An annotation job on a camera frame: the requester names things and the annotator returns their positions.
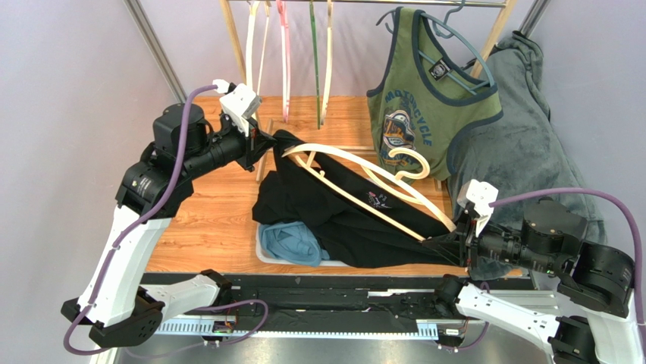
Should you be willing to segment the pink plastic hanger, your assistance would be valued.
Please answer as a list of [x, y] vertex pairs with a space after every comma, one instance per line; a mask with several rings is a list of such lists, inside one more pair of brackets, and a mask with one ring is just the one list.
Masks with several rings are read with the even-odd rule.
[[290, 34], [289, 22], [287, 16], [287, 5], [285, 1], [276, 0], [276, 6], [280, 19], [281, 28], [281, 52], [282, 52], [282, 117], [283, 122], [287, 123], [290, 113]]

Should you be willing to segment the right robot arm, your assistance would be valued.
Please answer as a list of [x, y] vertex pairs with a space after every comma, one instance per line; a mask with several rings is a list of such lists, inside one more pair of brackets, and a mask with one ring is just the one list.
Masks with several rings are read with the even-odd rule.
[[636, 261], [623, 251], [586, 240], [587, 220], [544, 197], [529, 206], [520, 229], [488, 220], [467, 202], [448, 240], [474, 269], [489, 258], [557, 280], [557, 293], [581, 315], [554, 315], [496, 297], [477, 284], [445, 275], [432, 296], [443, 316], [495, 325], [542, 349], [554, 363], [643, 363], [645, 335], [637, 313]]

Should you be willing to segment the blue tank top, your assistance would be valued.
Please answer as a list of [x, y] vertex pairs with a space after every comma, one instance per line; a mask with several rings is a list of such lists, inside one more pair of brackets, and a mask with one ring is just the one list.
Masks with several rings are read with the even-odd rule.
[[258, 235], [260, 247], [272, 259], [310, 267], [331, 260], [329, 252], [302, 221], [260, 224]]

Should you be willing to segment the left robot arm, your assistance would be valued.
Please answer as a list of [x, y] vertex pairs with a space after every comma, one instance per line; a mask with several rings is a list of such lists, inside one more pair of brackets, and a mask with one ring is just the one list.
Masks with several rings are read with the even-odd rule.
[[252, 171], [276, 144], [254, 119], [244, 131], [228, 114], [219, 120], [214, 130], [198, 105], [167, 107], [153, 121], [153, 141], [127, 169], [99, 266], [83, 294], [61, 307], [73, 326], [89, 327], [97, 352], [138, 346], [178, 315], [228, 307], [231, 284], [211, 269], [176, 284], [141, 285], [161, 235], [193, 195], [194, 180], [231, 162]]

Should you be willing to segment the black garment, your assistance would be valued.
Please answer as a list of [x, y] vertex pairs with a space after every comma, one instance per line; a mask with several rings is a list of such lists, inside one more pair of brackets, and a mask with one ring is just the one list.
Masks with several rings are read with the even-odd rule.
[[328, 155], [315, 157], [315, 171], [351, 196], [333, 191], [283, 153], [302, 140], [278, 130], [275, 169], [259, 185], [252, 218], [260, 224], [302, 221], [333, 260], [356, 268], [434, 264], [422, 242], [448, 234], [442, 222], [412, 207]]

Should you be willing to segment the cream plastic hanger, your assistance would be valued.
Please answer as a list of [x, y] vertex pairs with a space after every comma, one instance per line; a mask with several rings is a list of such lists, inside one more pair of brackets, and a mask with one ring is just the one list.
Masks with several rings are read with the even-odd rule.
[[[268, 36], [268, 26], [271, 15], [270, 1], [248, 1], [249, 16], [246, 29], [246, 44], [244, 52], [246, 85], [260, 96], [262, 75], [264, 70], [265, 50]], [[256, 26], [260, 13], [265, 15], [265, 28], [261, 45], [256, 44]]]

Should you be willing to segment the green plastic hanger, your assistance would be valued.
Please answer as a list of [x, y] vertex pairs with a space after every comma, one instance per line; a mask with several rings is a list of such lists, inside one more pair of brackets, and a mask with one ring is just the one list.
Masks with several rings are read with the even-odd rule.
[[320, 90], [319, 62], [318, 62], [318, 37], [317, 37], [314, 1], [309, 1], [309, 19], [310, 19], [310, 30], [311, 30], [311, 37], [312, 37], [312, 57], [313, 57], [314, 76], [315, 76], [316, 125], [317, 125], [317, 129], [320, 130], [321, 129], [321, 90]]

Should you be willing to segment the beige wooden hanger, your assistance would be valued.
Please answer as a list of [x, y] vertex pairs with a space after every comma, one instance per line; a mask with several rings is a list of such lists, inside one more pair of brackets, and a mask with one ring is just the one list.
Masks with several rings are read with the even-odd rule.
[[332, 0], [327, 0], [326, 61], [324, 90], [321, 104], [321, 126], [323, 126], [326, 121], [331, 93], [331, 78], [333, 74], [333, 13], [334, 3]]

